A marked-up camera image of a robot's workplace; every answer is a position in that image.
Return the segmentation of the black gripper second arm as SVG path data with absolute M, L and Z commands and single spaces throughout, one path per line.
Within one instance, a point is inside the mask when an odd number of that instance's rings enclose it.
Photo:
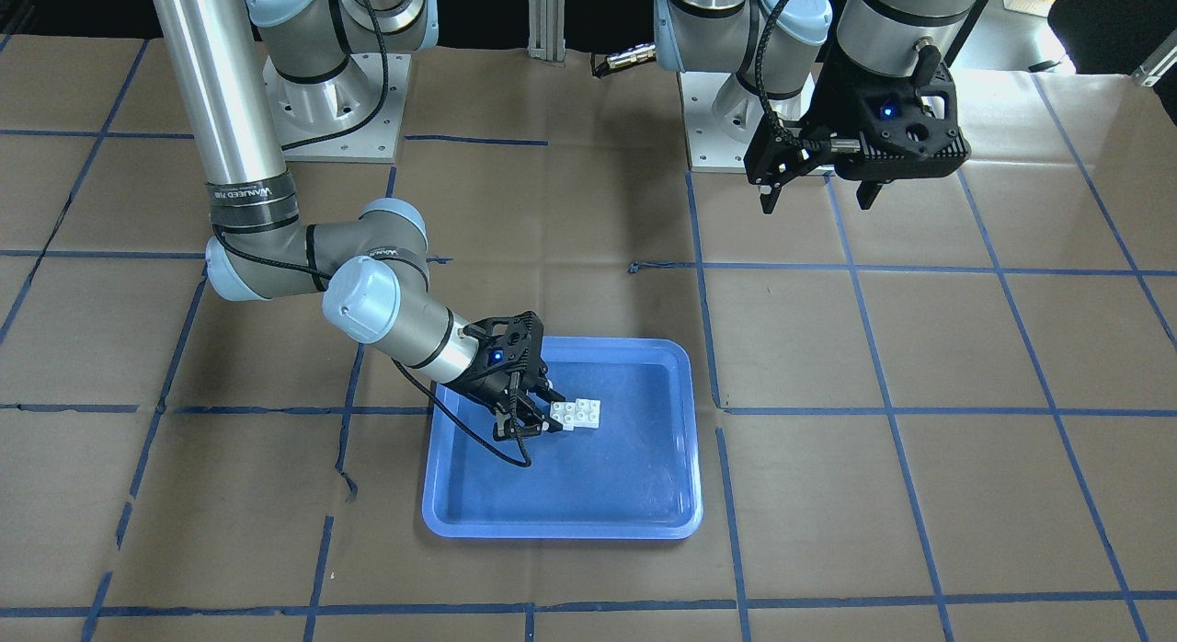
M 455 379 L 455 391 L 496 413 L 493 441 L 560 432 L 556 421 L 531 396 L 546 403 L 566 402 L 547 377 L 541 360 L 543 322 L 533 311 L 488 316 L 470 323 L 460 336 L 476 340 L 471 364 Z

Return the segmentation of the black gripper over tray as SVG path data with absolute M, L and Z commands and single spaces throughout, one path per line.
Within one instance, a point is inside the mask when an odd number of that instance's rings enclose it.
M 947 177 L 972 153 L 958 123 L 955 80 L 939 48 L 913 44 L 907 52 L 916 57 L 915 71 L 886 77 L 859 66 L 834 44 L 802 118 L 800 135 L 809 143 L 858 144 L 856 152 L 827 148 L 824 155 L 842 179 L 859 181 L 856 199 L 862 211 L 875 206 L 891 181 Z M 792 180 L 790 171 L 762 176 L 762 213 L 773 214 L 783 186 Z

